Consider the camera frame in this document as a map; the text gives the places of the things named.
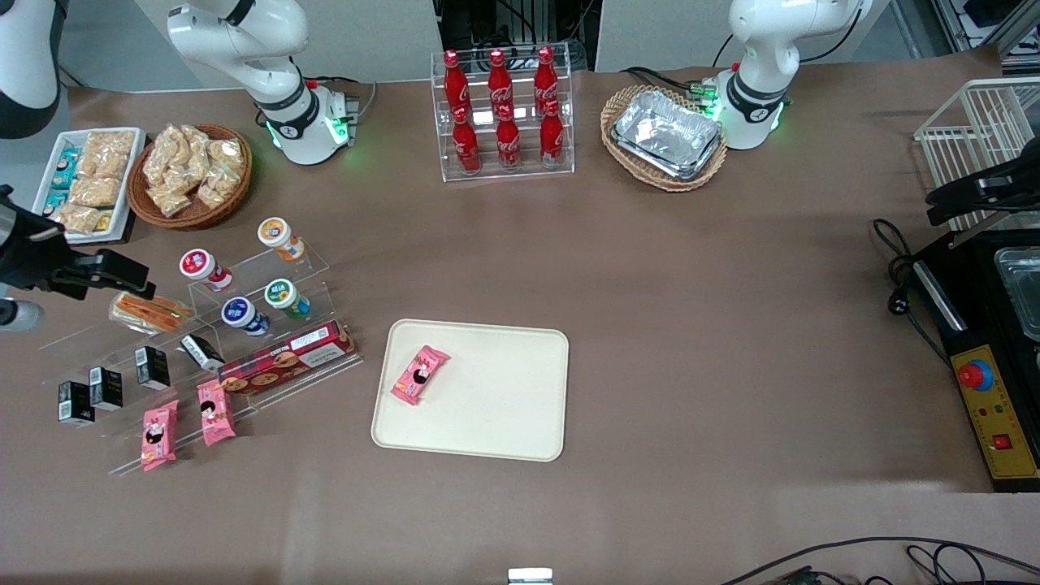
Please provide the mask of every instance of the clear acrylic rack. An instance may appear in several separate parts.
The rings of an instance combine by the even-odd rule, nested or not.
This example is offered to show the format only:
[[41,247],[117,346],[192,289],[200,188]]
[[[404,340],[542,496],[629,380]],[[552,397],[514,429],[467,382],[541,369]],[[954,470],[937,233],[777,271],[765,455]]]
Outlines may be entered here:
[[[186,301],[194,310],[192,320],[177,333],[149,336],[106,321],[41,348],[45,354],[42,360],[44,364],[49,367],[55,364],[69,365],[68,368],[54,367],[46,371],[42,376],[42,384],[55,398],[58,384],[66,380],[86,383],[90,367],[100,365],[123,375],[123,408],[111,412],[97,410],[96,422],[83,427],[84,430],[81,431],[97,432],[107,438],[106,463],[109,474],[124,476],[140,468],[141,421],[145,411],[172,400],[180,401],[177,422],[178,457],[190,456],[190,450],[202,438],[197,386],[216,376],[200,370],[180,350],[180,339],[184,335],[191,333],[205,338],[226,361],[232,361],[332,320],[348,330],[347,324],[337,313],[332,295],[322,278],[329,264],[310,246],[307,247],[307,253],[294,262],[287,262],[276,251],[267,250],[228,268],[234,275],[234,281],[228,289],[213,292],[196,282],[186,289],[188,299],[177,299]],[[300,294],[311,302],[311,310],[306,320],[289,319],[263,300],[264,288],[276,278],[291,280]],[[224,302],[238,296],[250,299],[258,310],[270,317],[270,329],[265,335],[251,337],[226,325],[220,319]],[[137,384],[133,352],[141,346],[151,346],[166,354],[172,382],[170,388],[155,391]],[[265,392],[230,395],[235,422],[253,416],[361,361],[361,354],[355,352]]]
[[488,96],[488,74],[491,71],[491,48],[459,51],[459,67],[469,80],[470,102],[473,105],[472,124],[476,131],[477,151],[482,170],[474,176],[463,174],[456,156],[451,131],[454,121],[447,99],[444,97],[444,54],[432,53],[430,79],[434,100],[434,124],[437,126],[437,146],[441,158],[441,177],[445,182],[467,179],[489,179],[525,175],[548,175],[574,172],[574,85],[571,77],[571,53],[567,43],[551,43],[555,53],[553,69],[556,71],[556,99],[560,101],[560,120],[564,123],[564,160],[556,169],[546,169],[541,157],[541,119],[535,116],[535,73],[538,71],[538,50],[546,45],[503,47],[505,67],[513,79],[513,107],[517,127],[520,129],[520,168],[506,173],[498,163],[498,143],[495,138],[494,117]]

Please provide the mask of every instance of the red emergency stop button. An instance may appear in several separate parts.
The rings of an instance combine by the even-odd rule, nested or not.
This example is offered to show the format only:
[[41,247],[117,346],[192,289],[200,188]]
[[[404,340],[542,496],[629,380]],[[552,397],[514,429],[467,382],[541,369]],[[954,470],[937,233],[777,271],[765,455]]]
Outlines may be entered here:
[[957,370],[957,379],[969,388],[986,391],[993,386],[993,370],[981,359],[972,359]]

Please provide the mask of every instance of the black box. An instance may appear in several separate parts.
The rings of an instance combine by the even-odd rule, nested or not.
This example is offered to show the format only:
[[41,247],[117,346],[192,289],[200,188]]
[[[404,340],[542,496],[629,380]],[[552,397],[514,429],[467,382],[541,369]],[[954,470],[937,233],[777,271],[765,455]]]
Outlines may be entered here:
[[102,410],[123,408],[123,375],[101,366],[92,367],[90,406]]
[[137,383],[153,390],[164,390],[170,387],[170,366],[166,364],[166,354],[151,346],[138,348],[133,353],[134,365],[137,366]]
[[90,389],[79,382],[61,382],[58,385],[58,423],[83,427],[94,423]]
[[216,350],[213,349],[213,346],[209,345],[209,341],[198,335],[185,335],[181,339],[181,347],[199,364],[199,367],[202,367],[206,372],[216,374],[220,370],[220,366],[224,365],[224,358],[220,357],[220,354],[216,353]]

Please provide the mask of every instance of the red glass bottle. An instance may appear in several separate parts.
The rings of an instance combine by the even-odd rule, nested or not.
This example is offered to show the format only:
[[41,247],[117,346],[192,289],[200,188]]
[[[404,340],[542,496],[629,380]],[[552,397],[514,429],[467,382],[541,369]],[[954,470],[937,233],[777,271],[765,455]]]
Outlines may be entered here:
[[535,72],[535,116],[545,116],[545,104],[556,101],[556,70],[552,68],[552,47],[538,50],[538,71]]

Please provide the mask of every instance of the bottle cap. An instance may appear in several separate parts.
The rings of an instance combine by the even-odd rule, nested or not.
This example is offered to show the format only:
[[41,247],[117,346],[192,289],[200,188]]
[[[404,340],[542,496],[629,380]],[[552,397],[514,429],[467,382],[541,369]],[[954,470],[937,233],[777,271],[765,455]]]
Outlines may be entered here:
[[232,327],[241,327],[248,325],[253,317],[257,315],[257,308],[253,306],[245,297],[235,297],[234,299],[229,299],[227,303],[224,304],[224,310],[220,311],[220,316],[224,319],[224,323]]
[[260,222],[260,227],[257,228],[257,237],[260,238],[260,241],[264,246],[269,246],[270,248],[285,246],[291,236],[292,230],[289,229],[289,224],[282,218],[267,218]]
[[181,274],[191,280],[209,278],[215,268],[216,260],[213,255],[202,248],[188,250],[181,256]]
[[264,298],[267,299],[267,303],[276,309],[291,307],[292,303],[296,302],[298,296],[296,286],[284,278],[270,281],[270,284],[267,285],[267,290],[264,291]]

